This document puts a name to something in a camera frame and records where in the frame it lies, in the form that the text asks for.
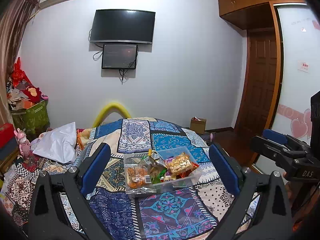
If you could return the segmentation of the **brown wooden door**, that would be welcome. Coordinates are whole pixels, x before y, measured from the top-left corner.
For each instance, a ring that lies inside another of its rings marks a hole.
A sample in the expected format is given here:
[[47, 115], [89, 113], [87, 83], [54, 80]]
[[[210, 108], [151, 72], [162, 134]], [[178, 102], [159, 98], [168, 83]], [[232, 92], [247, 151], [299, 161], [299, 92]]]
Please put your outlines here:
[[277, 48], [273, 29], [248, 34], [245, 84], [235, 132], [244, 139], [261, 135], [271, 109], [276, 80]]

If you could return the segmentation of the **cardboard box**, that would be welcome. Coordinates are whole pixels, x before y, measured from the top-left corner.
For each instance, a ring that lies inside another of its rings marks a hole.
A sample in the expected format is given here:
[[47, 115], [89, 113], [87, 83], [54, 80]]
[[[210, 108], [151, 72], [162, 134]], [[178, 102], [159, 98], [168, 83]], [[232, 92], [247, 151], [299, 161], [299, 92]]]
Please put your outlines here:
[[192, 117], [190, 121], [190, 129], [197, 134], [204, 134], [206, 130], [206, 119]]

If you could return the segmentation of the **yellow curved foam tube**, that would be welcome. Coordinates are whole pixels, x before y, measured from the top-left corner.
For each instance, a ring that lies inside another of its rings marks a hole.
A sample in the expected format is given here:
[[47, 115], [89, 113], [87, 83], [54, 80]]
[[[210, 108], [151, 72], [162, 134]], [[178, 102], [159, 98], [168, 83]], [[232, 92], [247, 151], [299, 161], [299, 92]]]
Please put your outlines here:
[[131, 114], [122, 104], [118, 102], [111, 102], [106, 104], [103, 107], [103, 109], [99, 112], [99, 114], [93, 122], [92, 128], [100, 126], [100, 124], [105, 120], [105, 118], [113, 112], [117, 112], [123, 118], [131, 118]]

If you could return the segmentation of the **clear plastic storage bin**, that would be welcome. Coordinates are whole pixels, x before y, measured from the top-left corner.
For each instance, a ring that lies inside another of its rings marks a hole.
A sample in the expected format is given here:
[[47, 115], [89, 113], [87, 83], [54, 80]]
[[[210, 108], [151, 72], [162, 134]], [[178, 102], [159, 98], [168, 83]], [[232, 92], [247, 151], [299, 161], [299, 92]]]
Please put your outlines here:
[[203, 174], [202, 168], [193, 171], [188, 177], [177, 178], [168, 170], [165, 160], [170, 157], [176, 157], [182, 152], [185, 152], [190, 156], [193, 163], [199, 164], [194, 156], [189, 152], [185, 146], [179, 146], [168, 150], [152, 150], [144, 153], [132, 153], [127, 154], [124, 157], [124, 177], [125, 166], [128, 165], [145, 165], [149, 167], [150, 177], [152, 184], [144, 186], [136, 190], [127, 190], [126, 193], [130, 198], [148, 196], [151, 194], [160, 194], [168, 191], [174, 191], [176, 189], [190, 187], [196, 185], [200, 181], [200, 177]]

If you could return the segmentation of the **white sliding wardrobe door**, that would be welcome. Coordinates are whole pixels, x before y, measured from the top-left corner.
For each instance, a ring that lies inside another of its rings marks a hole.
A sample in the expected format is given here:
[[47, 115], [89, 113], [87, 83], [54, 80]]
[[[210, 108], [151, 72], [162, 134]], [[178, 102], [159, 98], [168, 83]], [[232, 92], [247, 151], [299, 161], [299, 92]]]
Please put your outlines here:
[[311, 140], [310, 98], [319, 91], [319, 22], [303, 3], [279, 3], [283, 77], [272, 129]]

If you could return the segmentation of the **patchwork patterned bedspread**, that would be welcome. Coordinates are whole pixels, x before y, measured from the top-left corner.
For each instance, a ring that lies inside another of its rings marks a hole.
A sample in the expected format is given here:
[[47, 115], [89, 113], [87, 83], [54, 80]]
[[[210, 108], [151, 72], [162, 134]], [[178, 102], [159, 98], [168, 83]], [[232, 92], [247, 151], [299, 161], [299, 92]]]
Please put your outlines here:
[[207, 239], [236, 199], [206, 142], [164, 120], [70, 123], [26, 146], [1, 212], [27, 239]]

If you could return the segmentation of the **clear bag of peanut brittle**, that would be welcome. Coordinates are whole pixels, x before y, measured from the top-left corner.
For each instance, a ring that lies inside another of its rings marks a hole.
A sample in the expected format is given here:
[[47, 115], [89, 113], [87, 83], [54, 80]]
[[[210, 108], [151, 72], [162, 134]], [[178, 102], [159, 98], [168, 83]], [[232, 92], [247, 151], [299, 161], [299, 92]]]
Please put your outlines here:
[[185, 152], [166, 159], [165, 163], [170, 173], [176, 176], [192, 168], [190, 156]]

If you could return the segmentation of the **orange snack bag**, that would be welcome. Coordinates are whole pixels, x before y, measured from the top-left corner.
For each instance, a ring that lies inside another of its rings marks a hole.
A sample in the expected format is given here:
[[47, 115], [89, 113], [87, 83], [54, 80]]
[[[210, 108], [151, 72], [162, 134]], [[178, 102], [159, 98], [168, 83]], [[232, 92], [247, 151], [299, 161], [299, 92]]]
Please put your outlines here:
[[152, 184], [149, 167], [145, 165], [125, 166], [127, 190], [136, 190]]

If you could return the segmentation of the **red and silver snack packet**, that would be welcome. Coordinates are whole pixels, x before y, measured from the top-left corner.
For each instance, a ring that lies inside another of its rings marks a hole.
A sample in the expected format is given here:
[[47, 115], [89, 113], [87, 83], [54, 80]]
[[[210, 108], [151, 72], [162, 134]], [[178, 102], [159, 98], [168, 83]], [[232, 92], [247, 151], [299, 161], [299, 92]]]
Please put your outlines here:
[[195, 171], [196, 169], [199, 168], [199, 164], [196, 164], [196, 163], [193, 163], [192, 162], [192, 168], [185, 171], [185, 172], [182, 172], [181, 174], [177, 175], [177, 178], [185, 178], [185, 177], [188, 177], [193, 171]]

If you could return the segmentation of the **pink plush toy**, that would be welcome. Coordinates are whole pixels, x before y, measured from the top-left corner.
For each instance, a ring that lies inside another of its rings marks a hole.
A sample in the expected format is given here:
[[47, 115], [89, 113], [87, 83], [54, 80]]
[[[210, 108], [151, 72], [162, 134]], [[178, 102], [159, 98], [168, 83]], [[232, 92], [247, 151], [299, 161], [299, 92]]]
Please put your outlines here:
[[14, 130], [14, 135], [19, 145], [20, 154], [24, 159], [28, 160], [31, 154], [31, 146], [29, 140], [27, 139], [26, 133], [23, 130], [17, 128], [16, 130]]

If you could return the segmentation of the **red and grey box stack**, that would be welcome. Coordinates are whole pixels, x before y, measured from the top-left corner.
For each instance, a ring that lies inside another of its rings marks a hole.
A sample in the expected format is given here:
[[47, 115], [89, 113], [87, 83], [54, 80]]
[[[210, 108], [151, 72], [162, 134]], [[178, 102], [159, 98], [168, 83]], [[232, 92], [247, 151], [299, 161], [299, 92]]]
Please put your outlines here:
[[0, 133], [0, 160], [5, 161], [17, 148], [14, 127], [12, 124], [6, 123], [1, 127]]

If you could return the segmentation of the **black wall television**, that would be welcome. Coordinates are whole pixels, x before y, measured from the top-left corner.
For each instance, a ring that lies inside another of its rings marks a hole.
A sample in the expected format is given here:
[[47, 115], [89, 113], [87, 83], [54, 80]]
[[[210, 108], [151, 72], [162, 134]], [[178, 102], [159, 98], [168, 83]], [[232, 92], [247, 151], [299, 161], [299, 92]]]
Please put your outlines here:
[[95, 11], [90, 42], [152, 44], [156, 13], [143, 10], [101, 9]]

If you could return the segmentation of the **white pillow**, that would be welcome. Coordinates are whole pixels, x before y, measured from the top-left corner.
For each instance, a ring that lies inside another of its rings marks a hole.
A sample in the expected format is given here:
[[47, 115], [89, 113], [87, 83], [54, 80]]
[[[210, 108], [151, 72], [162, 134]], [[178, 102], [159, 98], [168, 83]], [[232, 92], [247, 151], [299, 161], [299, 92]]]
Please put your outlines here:
[[76, 124], [71, 122], [45, 133], [33, 154], [62, 164], [72, 163], [76, 159], [76, 139]]

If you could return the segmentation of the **striped brown curtain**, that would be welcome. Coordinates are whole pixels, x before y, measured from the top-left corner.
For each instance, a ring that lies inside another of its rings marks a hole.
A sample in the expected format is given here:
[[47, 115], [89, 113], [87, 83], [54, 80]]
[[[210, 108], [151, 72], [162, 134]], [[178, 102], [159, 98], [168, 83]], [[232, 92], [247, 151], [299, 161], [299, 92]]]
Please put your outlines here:
[[39, 0], [11, 0], [1, 15], [1, 125], [12, 122], [6, 84], [13, 72], [31, 13], [38, 5]]

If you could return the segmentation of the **small black wall monitor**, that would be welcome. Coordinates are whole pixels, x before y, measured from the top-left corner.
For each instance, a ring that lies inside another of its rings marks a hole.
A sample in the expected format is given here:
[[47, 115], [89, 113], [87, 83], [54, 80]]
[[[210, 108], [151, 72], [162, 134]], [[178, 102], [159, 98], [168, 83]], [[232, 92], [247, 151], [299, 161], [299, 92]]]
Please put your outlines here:
[[138, 46], [136, 44], [106, 43], [103, 45], [101, 68], [128, 70], [135, 69]]

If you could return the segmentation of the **red decorations pile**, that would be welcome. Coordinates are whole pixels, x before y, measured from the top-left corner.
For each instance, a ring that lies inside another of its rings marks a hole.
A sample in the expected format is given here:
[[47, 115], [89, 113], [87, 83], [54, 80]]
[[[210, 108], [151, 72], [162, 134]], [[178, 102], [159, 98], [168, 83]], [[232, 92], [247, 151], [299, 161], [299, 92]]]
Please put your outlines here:
[[7, 100], [11, 111], [29, 109], [41, 101], [48, 101], [48, 96], [35, 87], [21, 68], [21, 58], [14, 63], [14, 70], [7, 82]]

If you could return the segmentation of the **green storage box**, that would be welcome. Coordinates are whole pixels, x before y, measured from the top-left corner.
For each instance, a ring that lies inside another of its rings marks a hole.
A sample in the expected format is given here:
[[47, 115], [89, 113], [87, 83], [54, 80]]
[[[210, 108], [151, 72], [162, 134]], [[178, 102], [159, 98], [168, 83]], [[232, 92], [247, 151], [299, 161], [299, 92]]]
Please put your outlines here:
[[11, 111], [15, 127], [24, 130], [29, 137], [38, 137], [50, 126], [47, 105], [48, 102], [42, 100], [29, 109]]

